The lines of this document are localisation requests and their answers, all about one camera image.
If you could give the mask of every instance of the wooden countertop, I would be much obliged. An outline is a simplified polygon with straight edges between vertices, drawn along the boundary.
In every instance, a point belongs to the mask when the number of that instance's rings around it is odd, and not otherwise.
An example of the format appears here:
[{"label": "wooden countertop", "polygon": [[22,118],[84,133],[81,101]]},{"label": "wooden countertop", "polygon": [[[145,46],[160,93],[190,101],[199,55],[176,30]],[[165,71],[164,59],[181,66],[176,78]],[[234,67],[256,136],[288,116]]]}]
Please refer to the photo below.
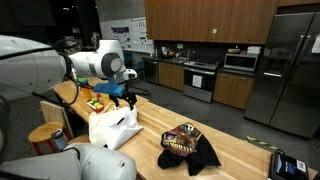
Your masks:
[{"label": "wooden countertop", "polygon": [[[99,78],[88,78],[89,84],[94,86],[99,82],[103,82]],[[69,103],[74,99],[75,93],[76,93],[76,87],[73,82],[66,81],[61,83],[59,86],[55,87],[54,92],[65,102]],[[100,101],[104,103],[105,105],[108,104],[108,102],[105,101],[105,98],[101,97]],[[137,96],[137,103],[135,104],[136,107],[139,107],[143,103],[148,102],[148,99],[145,99],[143,97]],[[129,107],[128,103],[124,100],[119,99],[119,105],[120,107]],[[89,121],[89,115],[93,112],[93,110],[87,105],[87,101],[84,98],[83,93],[80,91],[79,96],[75,103],[70,105],[70,107],[86,122]]]},{"label": "wooden countertop", "polygon": [[[135,159],[143,179],[267,179],[271,158],[267,150],[150,102],[139,106],[138,122],[144,129],[118,150]],[[165,170],[158,167],[157,160],[163,151],[161,134],[185,122],[192,123],[206,136],[222,166],[207,166],[192,177],[186,162]],[[309,169],[310,177],[315,174],[316,171]]]}]

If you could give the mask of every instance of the gray wall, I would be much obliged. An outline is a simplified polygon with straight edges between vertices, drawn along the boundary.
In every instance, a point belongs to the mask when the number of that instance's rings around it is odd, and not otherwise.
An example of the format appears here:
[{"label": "gray wall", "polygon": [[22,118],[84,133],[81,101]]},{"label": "gray wall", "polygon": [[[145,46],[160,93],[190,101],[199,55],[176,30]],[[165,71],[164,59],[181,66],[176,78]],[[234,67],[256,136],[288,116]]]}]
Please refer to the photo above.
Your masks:
[{"label": "gray wall", "polygon": [[145,16],[144,0],[95,0],[100,22]]}]

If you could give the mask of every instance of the floor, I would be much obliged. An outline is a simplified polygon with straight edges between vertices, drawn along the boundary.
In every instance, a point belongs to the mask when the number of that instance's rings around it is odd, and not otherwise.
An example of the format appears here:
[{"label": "floor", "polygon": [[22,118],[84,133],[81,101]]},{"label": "floor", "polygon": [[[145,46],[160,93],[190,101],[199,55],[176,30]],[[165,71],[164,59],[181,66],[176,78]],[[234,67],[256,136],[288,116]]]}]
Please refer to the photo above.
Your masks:
[{"label": "floor", "polygon": [[[220,103],[206,103],[191,97],[184,96],[182,92],[160,85],[151,84],[143,80],[136,80],[130,85],[147,89],[151,92],[148,98],[151,102],[164,108],[175,111],[181,115],[199,121],[203,124],[226,132],[232,136],[245,140],[251,136],[272,144],[307,163],[313,169],[320,170],[320,137],[307,140],[263,124],[243,118],[244,111]],[[55,99],[52,91],[45,93],[47,97]],[[40,104],[36,97],[26,97],[10,102],[10,133],[8,153],[6,160],[14,160],[35,156],[32,146],[28,142],[29,133],[43,124],[43,117],[39,112]],[[88,133],[88,126],[78,127],[75,134]],[[50,153],[46,144],[41,148],[44,153]]]}]

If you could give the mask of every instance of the stool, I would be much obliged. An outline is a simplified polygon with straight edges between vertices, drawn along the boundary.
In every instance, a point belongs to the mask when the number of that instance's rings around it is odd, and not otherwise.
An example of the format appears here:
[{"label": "stool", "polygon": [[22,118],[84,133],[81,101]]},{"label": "stool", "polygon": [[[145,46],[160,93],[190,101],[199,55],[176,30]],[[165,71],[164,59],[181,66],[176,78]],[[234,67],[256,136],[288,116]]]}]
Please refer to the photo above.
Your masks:
[{"label": "stool", "polygon": [[41,125],[37,127],[35,130],[33,130],[29,134],[29,141],[33,145],[34,149],[36,150],[36,153],[38,156],[42,155],[43,153],[41,152],[39,143],[41,142],[47,142],[49,145],[51,151],[53,153],[57,152],[57,149],[53,145],[51,141],[51,134],[54,133],[56,130],[62,129],[63,133],[68,137],[70,137],[69,132],[66,131],[66,129],[63,127],[63,123],[58,122],[58,121],[52,121],[48,122],[44,125]]},{"label": "stool", "polygon": [[88,135],[83,135],[83,136],[76,137],[68,142],[68,144],[72,144],[72,143],[90,143],[90,139]]}]

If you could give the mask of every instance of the stainless steel refrigerator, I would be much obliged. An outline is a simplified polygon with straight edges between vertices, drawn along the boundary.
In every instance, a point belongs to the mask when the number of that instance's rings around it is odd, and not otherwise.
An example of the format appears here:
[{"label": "stainless steel refrigerator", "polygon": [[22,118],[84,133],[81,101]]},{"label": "stainless steel refrigerator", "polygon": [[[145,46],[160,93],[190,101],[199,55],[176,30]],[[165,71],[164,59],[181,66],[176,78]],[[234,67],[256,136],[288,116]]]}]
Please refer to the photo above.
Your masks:
[{"label": "stainless steel refrigerator", "polygon": [[311,138],[320,125],[320,12],[276,15],[245,117]]}]

